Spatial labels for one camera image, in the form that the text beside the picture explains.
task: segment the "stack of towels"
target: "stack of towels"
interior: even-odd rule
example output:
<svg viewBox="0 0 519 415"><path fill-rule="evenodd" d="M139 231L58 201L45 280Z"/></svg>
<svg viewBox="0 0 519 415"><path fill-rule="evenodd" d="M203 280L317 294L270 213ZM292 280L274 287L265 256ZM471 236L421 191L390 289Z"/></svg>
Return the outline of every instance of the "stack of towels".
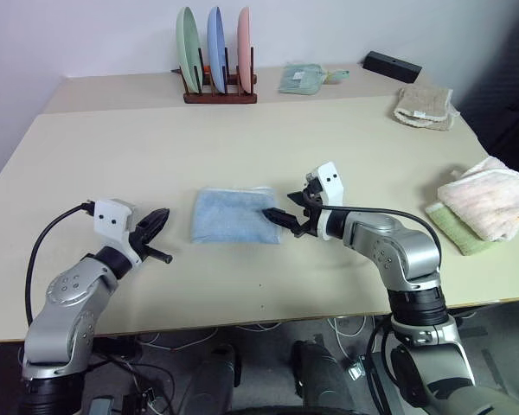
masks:
<svg viewBox="0 0 519 415"><path fill-rule="evenodd" d="M495 157L440 187L438 198L426 212L464 255L519 232L519 173Z"/></svg>

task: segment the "folded blue towel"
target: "folded blue towel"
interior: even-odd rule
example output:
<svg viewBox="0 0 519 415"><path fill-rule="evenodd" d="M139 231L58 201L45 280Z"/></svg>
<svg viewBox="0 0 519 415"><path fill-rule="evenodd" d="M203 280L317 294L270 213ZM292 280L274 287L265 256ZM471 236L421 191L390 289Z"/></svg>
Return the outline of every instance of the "folded blue towel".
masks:
<svg viewBox="0 0 519 415"><path fill-rule="evenodd" d="M271 188L203 188L196 199L192 241L279 244L279 227L261 212L277 206Z"/></svg>

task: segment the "blue plate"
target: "blue plate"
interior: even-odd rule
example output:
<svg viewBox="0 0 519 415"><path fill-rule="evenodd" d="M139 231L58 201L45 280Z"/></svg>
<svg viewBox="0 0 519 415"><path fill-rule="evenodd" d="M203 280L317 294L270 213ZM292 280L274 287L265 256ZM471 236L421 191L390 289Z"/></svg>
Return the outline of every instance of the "blue plate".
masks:
<svg viewBox="0 0 519 415"><path fill-rule="evenodd" d="M220 92L224 93L225 36L223 35L223 23L219 7L214 7L208 16L208 53L209 67L214 78L214 85Z"/></svg>

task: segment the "tabletop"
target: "tabletop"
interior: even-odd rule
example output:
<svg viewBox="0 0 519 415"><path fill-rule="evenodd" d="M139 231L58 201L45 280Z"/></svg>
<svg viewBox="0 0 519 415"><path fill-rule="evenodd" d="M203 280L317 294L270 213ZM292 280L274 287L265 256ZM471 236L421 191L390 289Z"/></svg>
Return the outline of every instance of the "tabletop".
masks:
<svg viewBox="0 0 519 415"><path fill-rule="evenodd" d="M100 198L137 205L137 219L170 208L152 245L175 259L147 260L125 276L97 333L388 312L377 269L342 241L284 232L280 245L196 245L190 235L200 188L269 186L282 208L300 214L285 195L329 160L345 205L426 217L450 172L487 155L463 119L448 132L415 129L392 118L395 103L387 94L40 115L0 175L0 340L25 336L24 275L39 232L59 213ZM441 240L449 306L519 298L519 234L472 257ZM49 234L36 260L35 314L49 282L98 249L84 214Z"/></svg>

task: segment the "green towel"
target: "green towel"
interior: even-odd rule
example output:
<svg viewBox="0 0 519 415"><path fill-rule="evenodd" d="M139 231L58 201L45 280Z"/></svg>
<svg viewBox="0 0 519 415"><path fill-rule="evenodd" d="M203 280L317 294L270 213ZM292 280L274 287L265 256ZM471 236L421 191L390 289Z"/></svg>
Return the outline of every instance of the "green towel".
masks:
<svg viewBox="0 0 519 415"><path fill-rule="evenodd" d="M440 201L433 203L425 211L464 255L473 255L496 244L496 242L480 239L469 226Z"/></svg>

